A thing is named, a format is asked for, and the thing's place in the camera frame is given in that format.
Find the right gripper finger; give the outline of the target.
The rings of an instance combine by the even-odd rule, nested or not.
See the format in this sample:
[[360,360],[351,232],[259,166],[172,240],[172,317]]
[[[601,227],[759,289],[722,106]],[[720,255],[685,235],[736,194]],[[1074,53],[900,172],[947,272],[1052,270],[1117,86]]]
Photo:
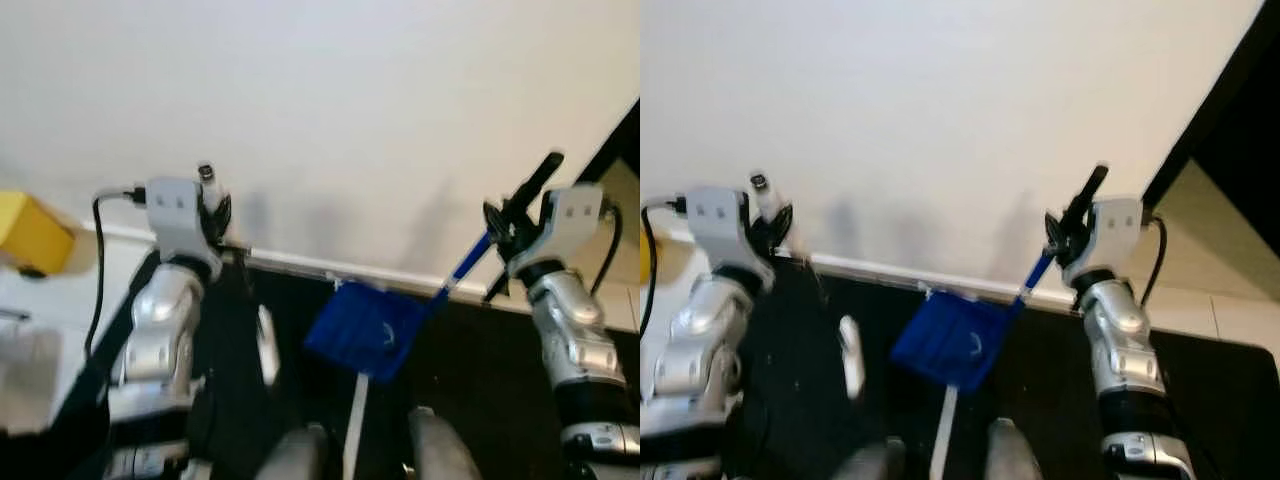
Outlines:
[[512,278],[520,283],[520,274],[513,274],[509,268],[504,268],[503,271],[486,288],[483,302],[490,303],[498,296],[509,296],[509,283],[512,282]]
[[518,228],[515,225],[516,211],[509,209],[511,205],[511,200],[502,200],[499,204],[490,201],[483,204],[486,234],[495,247],[511,247],[518,242]]
[[1076,230],[1076,219],[1068,212],[1055,216],[1052,212],[1044,214],[1044,232],[1047,246],[1044,252],[1050,256],[1073,256],[1073,236]]

